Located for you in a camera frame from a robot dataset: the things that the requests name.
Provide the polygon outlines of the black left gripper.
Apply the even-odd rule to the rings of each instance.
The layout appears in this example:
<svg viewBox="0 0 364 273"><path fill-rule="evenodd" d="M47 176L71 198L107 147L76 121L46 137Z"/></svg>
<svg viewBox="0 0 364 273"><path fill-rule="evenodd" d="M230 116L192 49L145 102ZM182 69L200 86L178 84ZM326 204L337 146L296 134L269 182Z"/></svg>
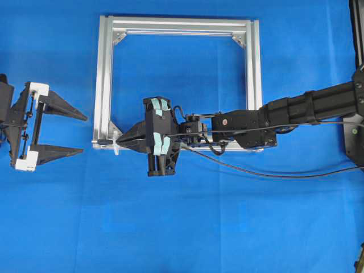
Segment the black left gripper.
<svg viewBox="0 0 364 273"><path fill-rule="evenodd" d="M31 107L35 108L39 108L39 104L44 103L43 113L45 114L60 115L82 121L88 119L57 93L49 91L48 84L27 82L8 114L8 144L10 145L10 165L13 169L34 171L36 165L40 166L64 157L81 154L84 151L81 148L34 144L30 145L29 155L19 155L21 142L26 142L28 139L26 130L28 119L32 116L32 110L27 109L29 100L31 100Z"/></svg>

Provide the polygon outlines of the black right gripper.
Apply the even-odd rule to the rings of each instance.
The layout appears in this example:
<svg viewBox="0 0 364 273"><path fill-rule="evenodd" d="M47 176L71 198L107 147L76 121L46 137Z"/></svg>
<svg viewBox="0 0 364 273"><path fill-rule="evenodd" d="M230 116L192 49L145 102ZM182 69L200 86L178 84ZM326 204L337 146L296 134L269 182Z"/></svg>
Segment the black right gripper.
<svg viewBox="0 0 364 273"><path fill-rule="evenodd" d="M183 121L179 123L176 113L172 112L172 125L170 130L171 148L181 149L181 144L187 147L209 146L208 126L202 120L204 115L190 114L182 116ZM136 123L129 131L123 133L118 139L118 145L139 153L147 154L146 147L146 123Z"/></svg>

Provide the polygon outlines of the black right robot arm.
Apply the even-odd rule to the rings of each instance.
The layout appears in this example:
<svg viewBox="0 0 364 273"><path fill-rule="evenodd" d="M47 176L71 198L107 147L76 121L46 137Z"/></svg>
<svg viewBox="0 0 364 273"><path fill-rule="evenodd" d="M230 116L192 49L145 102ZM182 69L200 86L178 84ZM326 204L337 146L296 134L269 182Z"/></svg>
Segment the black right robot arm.
<svg viewBox="0 0 364 273"><path fill-rule="evenodd" d="M163 97L145 98L144 121L135 124L116 143L132 150L164 154L165 145L185 142L194 146L212 135L210 147L234 140L242 148L276 146L276 135L286 134L299 124L317 125L323 119L345 115L363 115L363 80L317 91L308 91L293 98L282 98L258 110L235 110L227 113L185 115L179 123L170 101Z"/></svg>

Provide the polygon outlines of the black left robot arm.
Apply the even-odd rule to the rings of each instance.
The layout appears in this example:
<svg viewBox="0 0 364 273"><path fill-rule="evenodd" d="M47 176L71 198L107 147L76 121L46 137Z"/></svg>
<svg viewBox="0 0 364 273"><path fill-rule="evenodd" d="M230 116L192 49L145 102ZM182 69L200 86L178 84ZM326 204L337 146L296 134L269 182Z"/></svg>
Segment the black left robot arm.
<svg viewBox="0 0 364 273"><path fill-rule="evenodd" d="M81 148L39 144L42 118L60 115L86 121L87 117L52 91L47 84L26 82L16 103L12 104L14 87L1 74L1 142L10 145L10 165L18 171L36 170L61 158L83 152Z"/></svg>

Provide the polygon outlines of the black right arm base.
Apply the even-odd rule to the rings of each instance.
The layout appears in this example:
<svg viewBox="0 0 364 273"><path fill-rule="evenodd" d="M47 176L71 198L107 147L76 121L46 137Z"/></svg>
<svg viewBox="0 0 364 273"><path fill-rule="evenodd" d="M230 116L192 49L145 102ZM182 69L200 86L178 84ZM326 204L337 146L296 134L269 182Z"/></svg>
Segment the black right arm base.
<svg viewBox="0 0 364 273"><path fill-rule="evenodd" d="M344 142L347 157L363 167L363 1L350 1L350 18L355 49L355 72L352 76L357 113L343 119Z"/></svg>

